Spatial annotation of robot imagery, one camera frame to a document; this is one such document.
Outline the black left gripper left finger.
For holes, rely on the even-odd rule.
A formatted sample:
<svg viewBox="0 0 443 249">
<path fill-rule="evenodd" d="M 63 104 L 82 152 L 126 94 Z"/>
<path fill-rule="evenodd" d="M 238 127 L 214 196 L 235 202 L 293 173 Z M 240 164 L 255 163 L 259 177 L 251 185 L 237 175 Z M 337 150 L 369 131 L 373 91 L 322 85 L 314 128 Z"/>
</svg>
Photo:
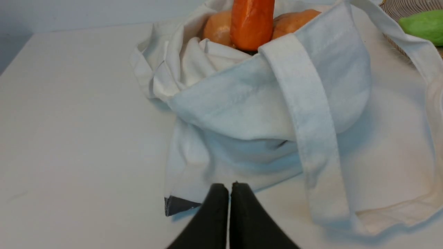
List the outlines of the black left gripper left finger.
<svg viewBox="0 0 443 249">
<path fill-rule="evenodd" d="M 226 187 L 212 184 L 198 212 L 168 249 L 225 249 L 228 201 Z"/>
</svg>

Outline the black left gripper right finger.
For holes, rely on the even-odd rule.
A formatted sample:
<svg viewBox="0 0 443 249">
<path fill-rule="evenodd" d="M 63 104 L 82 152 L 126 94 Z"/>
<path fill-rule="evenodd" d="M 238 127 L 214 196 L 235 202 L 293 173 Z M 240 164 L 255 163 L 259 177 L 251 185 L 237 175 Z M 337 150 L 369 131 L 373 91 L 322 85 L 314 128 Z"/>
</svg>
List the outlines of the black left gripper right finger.
<svg viewBox="0 0 443 249">
<path fill-rule="evenodd" d="M 298 249 L 261 206 L 247 183 L 232 185 L 231 249 Z"/>
</svg>

